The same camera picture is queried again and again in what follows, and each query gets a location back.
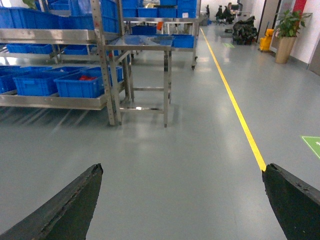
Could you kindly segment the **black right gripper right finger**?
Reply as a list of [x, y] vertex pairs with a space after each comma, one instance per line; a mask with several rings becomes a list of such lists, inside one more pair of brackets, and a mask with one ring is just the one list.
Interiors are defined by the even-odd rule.
[[266, 166], [262, 181], [285, 237], [288, 240], [318, 240], [320, 191], [275, 163]]

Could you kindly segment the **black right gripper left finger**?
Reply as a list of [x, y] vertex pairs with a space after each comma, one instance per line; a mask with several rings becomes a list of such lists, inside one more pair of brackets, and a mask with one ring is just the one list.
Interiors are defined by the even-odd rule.
[[0, 235], [2, 240], [85, 240], [104, 170], [94, 164], [41, 207]]

